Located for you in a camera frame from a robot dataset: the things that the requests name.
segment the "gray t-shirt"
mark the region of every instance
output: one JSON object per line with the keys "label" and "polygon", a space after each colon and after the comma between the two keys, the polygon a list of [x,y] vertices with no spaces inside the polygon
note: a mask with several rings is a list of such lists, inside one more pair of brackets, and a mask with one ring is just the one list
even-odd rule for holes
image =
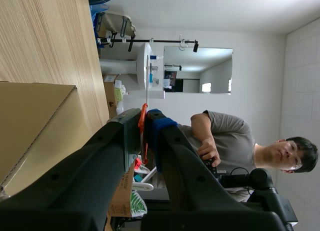
{"label": "gray t-shirt", "polygon": [[[204,111],[211,121],[211,132],[219,153],[221,163],[216,167],[218,171],[226,171],[226,175],[246,174],[256,168],[254,164],[255,140],[247,122],[242,118],[225,113]],[[190,126],[179,125],[180,130],[189,140],[195,151],[202,142],[198,140]],[[237,200],[243,201],[248,197],[248,191],[243,188],[228,188],[227,191]]]}

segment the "mirror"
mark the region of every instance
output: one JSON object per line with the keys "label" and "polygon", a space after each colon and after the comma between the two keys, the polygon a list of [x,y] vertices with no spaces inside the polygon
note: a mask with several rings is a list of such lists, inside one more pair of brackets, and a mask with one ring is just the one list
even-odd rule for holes
{"label": "mirror", "polygon": [[231,94],[231,48],[164,47],[163,87],[166,92]]}

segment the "window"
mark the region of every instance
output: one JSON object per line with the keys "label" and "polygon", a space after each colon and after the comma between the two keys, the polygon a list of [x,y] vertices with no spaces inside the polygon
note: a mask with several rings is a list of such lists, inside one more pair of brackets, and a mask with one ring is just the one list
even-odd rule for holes
{"label": "window", "polygon": [[211,93],[211,83],[202,84],[202,93]]}
{"label": "window", "polygon": [[232,83],[232,78],[229,79],[229,84],[228,84],[228,92],[231,93],[231,83]]}

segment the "white sink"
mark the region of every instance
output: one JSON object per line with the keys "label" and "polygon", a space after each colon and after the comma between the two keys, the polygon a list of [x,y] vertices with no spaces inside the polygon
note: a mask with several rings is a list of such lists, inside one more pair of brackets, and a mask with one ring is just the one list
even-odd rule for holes
{"label": "white sink", "polygon": [[150,44],[144,43],[138,50],[136,60],[100,59],[100,66],[101,69],[106,70],[108,74],[136,74],[139,87],[142,90],[146,90],[147,67],[150,67],[150,55],[152,55]]}

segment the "black hair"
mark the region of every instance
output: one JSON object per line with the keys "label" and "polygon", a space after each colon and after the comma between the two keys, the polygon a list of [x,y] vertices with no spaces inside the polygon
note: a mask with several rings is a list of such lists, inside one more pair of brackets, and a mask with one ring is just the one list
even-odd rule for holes
{"label": "black hair", "polygon": [[295,173],[311,172],[318,162],[318,148],[310,140],[304,137],[291,137],[286,141],[294,141],[299,150],[303,151],[301,158],[302,166],[295,170]]}

